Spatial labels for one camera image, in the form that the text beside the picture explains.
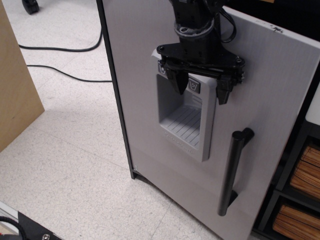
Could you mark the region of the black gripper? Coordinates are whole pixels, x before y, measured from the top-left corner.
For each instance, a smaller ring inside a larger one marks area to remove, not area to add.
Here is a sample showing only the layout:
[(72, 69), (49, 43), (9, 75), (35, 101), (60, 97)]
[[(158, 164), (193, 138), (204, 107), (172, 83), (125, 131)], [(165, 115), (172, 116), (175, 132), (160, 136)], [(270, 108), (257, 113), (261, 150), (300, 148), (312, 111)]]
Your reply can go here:
[(234, 86), (244, 80), (244, 59), (226, 50), (214, 31), (200, 39), (180, 38), (178, 43), (159, 45), (156, 51), (167, 79), (180, 95), (187, 88), (189, 73), (217, 78), (218, 103), (224, 105)]

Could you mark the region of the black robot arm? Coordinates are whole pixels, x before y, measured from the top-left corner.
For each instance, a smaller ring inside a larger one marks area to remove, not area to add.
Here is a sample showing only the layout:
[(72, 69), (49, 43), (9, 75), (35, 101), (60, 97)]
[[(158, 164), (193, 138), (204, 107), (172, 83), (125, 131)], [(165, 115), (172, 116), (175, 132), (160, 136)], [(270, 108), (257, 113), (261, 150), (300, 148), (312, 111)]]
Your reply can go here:
[[(244, 79), (245, 60), (226, 50), (224, 44), (235, 39), (234, 19), (224, 10), (225, 0), (172, 0), (178, 43), (163, 44), (156, 48), (161, 55), (160, 67), (174, 90), (183, 94), (189, 74), (217, 80), (218, 103), (228, 102), (234, 86)], [(233, 26), (226, 39), (221, 35), (220, 17)]]

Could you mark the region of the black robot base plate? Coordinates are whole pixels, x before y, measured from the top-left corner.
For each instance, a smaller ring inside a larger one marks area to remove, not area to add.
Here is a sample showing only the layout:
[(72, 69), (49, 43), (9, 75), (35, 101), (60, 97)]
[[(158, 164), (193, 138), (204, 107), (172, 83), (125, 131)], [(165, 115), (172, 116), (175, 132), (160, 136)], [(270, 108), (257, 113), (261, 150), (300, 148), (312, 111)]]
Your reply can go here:
[(62, 240), (60, 236), (35, 222), (21, 212), (17, 212), (16, 220), (7, 216), (0, 216), (1, 223), (7, 223), (18, 230), (18, 234), (4, 234), (1, 240)]

